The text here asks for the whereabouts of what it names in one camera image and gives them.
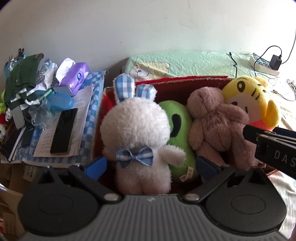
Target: pink teddy bear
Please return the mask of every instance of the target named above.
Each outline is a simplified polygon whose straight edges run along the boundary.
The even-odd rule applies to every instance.
[[[243,128],[249,117],[240,107],[225,104],[222,91],[213,87],[202,87],[191,93],[187,109],[194,118],[188,141],[197,156],[204,156],[213,163],[225,164],[219,152],[231,150],[238,169],[249,170],[259,161],[254,157],[256,145],[246,141]]]

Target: yellow tiger plush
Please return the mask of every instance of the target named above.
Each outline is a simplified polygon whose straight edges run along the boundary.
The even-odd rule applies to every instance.
[[[272,130],[281,120],[281,112],[270,99],[267,83],[260,77],[242,76],[230,81],[222,90],[226,104],[233,104],[245,110],[254,126]]]

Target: smartphone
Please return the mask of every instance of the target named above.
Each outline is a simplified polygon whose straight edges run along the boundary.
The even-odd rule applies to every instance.
[[[22,147],[25,147],[31,144],[31,140],[34,134],[34,128],[35,128],[34,126],[28,126],[25,129],[22,135],[22,144],[21,144]]]
[[[74,108],[62,111],[52,140],[52,145],[50,148],[51,154],[69,153],[71,146],[72,130],[77,110],[77,108]]]

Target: blue plaid bow tie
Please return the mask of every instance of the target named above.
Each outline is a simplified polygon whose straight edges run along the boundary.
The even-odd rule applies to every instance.
[[[124,149],[116,152],[116,160],[123,169],[127,168],[132,160],[137,160],[150,167],[153,163],[153,151],[149,147],[141,149],[138,153]]]

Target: white stuffed bunny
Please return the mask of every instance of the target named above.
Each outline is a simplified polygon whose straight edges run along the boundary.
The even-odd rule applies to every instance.
[[[170,191],[168,164],[181,167],[186,154],[166,145],[170,125],[165,111],[154,102],[156,89],[137,86],[126,74],[114,80],[117,105],[103,119],[103,154],[117,161],[116,183],[123,194],[165,194]]]

